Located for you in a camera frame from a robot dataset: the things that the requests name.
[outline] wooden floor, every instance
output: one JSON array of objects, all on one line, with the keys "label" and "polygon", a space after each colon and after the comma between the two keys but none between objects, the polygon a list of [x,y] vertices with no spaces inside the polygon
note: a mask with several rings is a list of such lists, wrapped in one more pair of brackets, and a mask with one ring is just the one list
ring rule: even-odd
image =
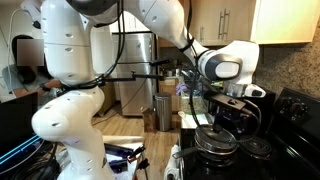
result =
[{"label": "wooden floor", "polygon": [[[147,168],[149,180],[163,180],[171,148],[178,140],[178,128],[181,127],[178,115],[172,115],[172,127],[174,128],[171,131],[144,133],[141,117],[125,118],[121,116],[120,111],[120,106],[115,105],[104,117],[93,118],[92,124],[101,122],[94,127],[99,129],[103,135],[143,136],[146,147],[145,158],[148,158],[150,163]],[[139,180],[146,179],[144,171],[138,170],[137,176]]]}]

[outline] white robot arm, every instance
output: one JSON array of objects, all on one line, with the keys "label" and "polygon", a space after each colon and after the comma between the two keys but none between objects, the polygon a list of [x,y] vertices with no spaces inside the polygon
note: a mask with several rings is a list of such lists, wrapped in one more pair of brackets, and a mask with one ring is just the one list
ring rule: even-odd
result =
[{"label": "white robot arm", "polygon": [[[28,6],[24,10],[38,6]],[[91,60],[90,30],[119,17],[119,4],[158,36],[172,42],[210,80],[230,80],[231,84],[251,84],[259,47],[234,41],[209,50],[187,38],[184,10],[178,0],[46,0],[41,6],[41,29],[48,70],[64,85],[80,87],[95,80]],[[32,119],[34,131],[43,139],[60,141],[72,163],[59,179],[112,179],[105,162],[101,133],[91,125],[104,96],[97,86],[78,88],[50,101]]]}]

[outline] refrigerator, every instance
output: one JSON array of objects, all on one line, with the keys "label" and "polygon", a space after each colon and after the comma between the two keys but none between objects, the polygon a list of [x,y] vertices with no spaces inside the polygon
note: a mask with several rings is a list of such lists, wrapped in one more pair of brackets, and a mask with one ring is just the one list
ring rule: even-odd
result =
[{"label": "refrigerator", "polygon": [[[112,35],[114,54],[117,54],[118,34]],[[156,59],[156,36],[152,32],[130,32],[125,34],[125,46],[119,64],[116,66],[118,78],[132,77],[137,74],[156,74],[149,61]],[[153,107],[156,92],[155,79],[118,82],[123,116],[142,116],[141,108]]]}]

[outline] black stove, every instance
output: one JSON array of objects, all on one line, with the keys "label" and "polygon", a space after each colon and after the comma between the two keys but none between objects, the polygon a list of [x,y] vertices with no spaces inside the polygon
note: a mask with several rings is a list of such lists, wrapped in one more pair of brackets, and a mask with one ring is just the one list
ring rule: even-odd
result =
[{"label": "black stove", "polygon": [[[270,113],[274,117],[266,136],[242,136],[228,157],[204,152],[184,156],[181,178],[320,179],[320,101],[284,88]],[[195,146],[194,135],[194,129],[181,129],[181,149]]]}]

